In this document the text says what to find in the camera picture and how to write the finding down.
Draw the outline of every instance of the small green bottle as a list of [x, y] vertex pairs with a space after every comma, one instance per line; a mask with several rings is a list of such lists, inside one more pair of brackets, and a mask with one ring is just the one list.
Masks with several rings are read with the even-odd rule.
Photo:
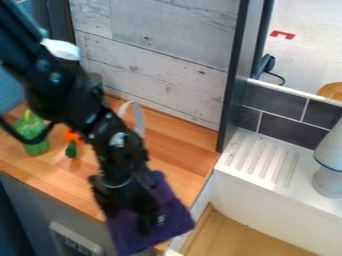
[[[27, 109], [24, 113], [24, 117], [18, 119], [13, 124], [13, 128], [26, 139], [33, 139], [38, 136], [45, 128], [43, 119], [36, 116]], [[45, 138], [42, 142], [35, 145], [23, 144], [27, 154], [31, 156], [37, 156], [49, 149], [49, 141]]]

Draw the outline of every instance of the black frame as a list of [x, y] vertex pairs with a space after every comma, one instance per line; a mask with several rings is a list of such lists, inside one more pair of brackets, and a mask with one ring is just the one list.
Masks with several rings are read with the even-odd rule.
[[241, 0], [236, 24], [232, 55], [223, 101], [219, 136], [216, 145], [223, 152], [234, 135], [247, 79], [257, 52], [264, 3], [268, 0]]
[[31, 0], [32, 16], [49, 32], [49, 38], [75, 43], [68, 0]]

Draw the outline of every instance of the wooden countertop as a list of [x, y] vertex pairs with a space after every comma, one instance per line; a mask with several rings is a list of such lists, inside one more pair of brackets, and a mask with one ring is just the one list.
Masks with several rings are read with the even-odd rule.
[[[123, 101], [107, 97], [118, 109]], [[22, 104], [6, 115], [9, 122], [22, 116]], [[213, 168], [217, 132], [144, 108], [146, 139], [151, 169], [165, 173], [181, 201], [190, 207]], [[133, 115], [127, 113], [126, 123], [132, 126]], [[50, 149], [37, 157], [28, 156], [22, 145], [0, 129], [0, 171], [24, 184], [62, 202], [99, 222], [104, 215], [95, 203], [86, 178], [96, 173], [97, 162], [89, 145], [83, 146], [77, 159], [64, 154], [67, 127], [57, 125], [49, 135]]]

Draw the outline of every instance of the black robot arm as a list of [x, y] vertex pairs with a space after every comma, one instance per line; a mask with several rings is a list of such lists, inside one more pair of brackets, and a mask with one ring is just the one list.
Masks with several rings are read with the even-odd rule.
[[100, 165], [96, 184], [114, 194], [115, 203], [106, 208], [129, 208], [154, 222], [159, 207], [144, 184], [150, 171], [142, 138], [103, 103], [80, 65], [54, 57], [41, 41], [39, 31], [15, 4], [0, 0], [2, 66], [21, 81], [32, 111], [51, 121], [35, 141], [25, 141], [3, 118], [0, 125], [28, 144], [42, 140], [53, 124], [66, 124], [93, 146]]

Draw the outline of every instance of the gray tile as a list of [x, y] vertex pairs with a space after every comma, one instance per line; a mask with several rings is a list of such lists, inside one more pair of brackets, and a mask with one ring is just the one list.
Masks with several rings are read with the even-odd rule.
[[315, 149], [328, 133], [320, 128], [265, 113], [259, 132], [309, 149]]
[[276, 90], [247, 85], [242, 104], [270, 113], [300, 120], [306, 98]]
[[256, 132], [258, 121], [260, 117], [260, 111], [241, 107], [238, 120], [238, 126], [241, 128]]
[[304, 122], [331, 129], [342, 116], [342, 108], [327, 103], [310, 100]]

